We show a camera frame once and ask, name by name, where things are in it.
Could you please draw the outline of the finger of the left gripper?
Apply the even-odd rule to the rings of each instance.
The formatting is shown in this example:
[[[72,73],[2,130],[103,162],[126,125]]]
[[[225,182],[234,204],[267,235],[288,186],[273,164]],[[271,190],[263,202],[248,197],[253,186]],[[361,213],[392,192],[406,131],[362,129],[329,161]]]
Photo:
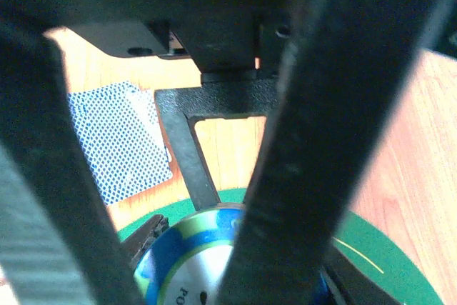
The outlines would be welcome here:
[[[308,304],[331,237],[418,50],[453,0],[293,0],[267,120],[217,304]]]
[[[195,210],[221,203],[195,125],[207,119],[266,116],[277,103],[277,80],[254,79],[154,92],[163,128]]]

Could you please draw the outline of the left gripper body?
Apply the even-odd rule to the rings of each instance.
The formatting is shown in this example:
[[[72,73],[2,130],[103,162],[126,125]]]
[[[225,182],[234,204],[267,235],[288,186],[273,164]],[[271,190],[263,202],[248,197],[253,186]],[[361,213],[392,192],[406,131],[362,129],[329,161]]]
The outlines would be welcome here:
[[[168,48],[167,31],[204,73],[253,68],[285,82],[394,82],[434,38],[453,0],[1,0],[1,79],[47,81],[42,34],[77,31],[112,56]]]

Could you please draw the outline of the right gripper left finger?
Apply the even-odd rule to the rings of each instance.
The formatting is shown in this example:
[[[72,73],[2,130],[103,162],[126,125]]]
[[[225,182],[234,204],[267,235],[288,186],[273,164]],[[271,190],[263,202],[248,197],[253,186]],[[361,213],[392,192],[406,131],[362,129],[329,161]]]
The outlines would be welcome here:
[[[1,267],[20,304],[143,304],[74,132],[58,47],[1,24]]]

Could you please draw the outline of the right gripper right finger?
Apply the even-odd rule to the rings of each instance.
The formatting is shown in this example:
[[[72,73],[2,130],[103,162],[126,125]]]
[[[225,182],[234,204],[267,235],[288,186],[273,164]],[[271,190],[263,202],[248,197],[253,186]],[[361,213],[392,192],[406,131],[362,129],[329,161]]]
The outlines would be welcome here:
[[[323,260],[323,277],[333,304],[400,305],[390,294],[361,273],[336,247]]]

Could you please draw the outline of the blue playing card deck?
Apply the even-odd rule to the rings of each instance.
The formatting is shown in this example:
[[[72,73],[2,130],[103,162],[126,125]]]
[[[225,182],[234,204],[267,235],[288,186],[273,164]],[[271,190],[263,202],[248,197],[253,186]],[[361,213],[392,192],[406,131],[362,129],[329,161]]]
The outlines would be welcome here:
[[[72,92],[67,99],[105,204],[120,202],[173,176],[151,91],[123,81]]]

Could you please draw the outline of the blue green poker chip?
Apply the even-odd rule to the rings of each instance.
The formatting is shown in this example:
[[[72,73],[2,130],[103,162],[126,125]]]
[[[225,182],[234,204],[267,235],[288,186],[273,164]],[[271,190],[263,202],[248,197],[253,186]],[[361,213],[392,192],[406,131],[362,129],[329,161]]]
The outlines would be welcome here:
[[[145,302],[214,304],[243,213],[241,204],[219,204],[165,230],[134,271]]]

